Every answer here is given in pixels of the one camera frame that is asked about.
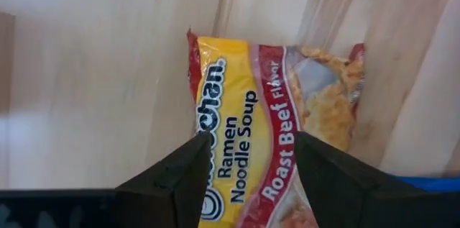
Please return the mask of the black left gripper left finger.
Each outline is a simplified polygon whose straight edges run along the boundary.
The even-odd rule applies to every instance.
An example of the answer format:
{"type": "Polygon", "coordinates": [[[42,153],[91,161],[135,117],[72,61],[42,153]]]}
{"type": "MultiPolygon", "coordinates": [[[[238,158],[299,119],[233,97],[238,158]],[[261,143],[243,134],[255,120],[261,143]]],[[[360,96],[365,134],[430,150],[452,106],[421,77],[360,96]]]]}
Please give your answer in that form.
{"type": "Polygon", "coordinates": [[[210,144],[197,134],[116,188],[0,190],[0,228],[197,228],[210,144]]]}

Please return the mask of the red Maruchan roast beef packet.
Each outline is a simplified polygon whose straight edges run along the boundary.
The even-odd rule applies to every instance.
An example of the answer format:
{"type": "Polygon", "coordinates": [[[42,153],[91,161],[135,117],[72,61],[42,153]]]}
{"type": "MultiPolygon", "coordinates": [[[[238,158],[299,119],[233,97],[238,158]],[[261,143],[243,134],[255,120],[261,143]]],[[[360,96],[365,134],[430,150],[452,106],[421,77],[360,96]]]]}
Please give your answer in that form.
{"type": "Polygon", "coordinates": [[[294,135],[348,150],[364,86],[362,43],[319,49],[188,34],[196,129],[211,134],[198,228],[318,228],[294,135]]]}

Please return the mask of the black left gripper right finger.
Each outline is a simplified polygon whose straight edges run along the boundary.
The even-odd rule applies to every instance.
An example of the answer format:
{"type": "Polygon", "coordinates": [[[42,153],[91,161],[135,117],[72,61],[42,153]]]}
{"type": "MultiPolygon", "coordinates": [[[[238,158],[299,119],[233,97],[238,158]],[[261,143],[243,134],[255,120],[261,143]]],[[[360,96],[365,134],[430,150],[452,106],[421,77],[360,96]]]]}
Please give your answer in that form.
{"type": "Polygon", "coordinates": [[[294,152],[320,228],[460,228],[460,192],[416,188],[305,132],[294,152]]]}

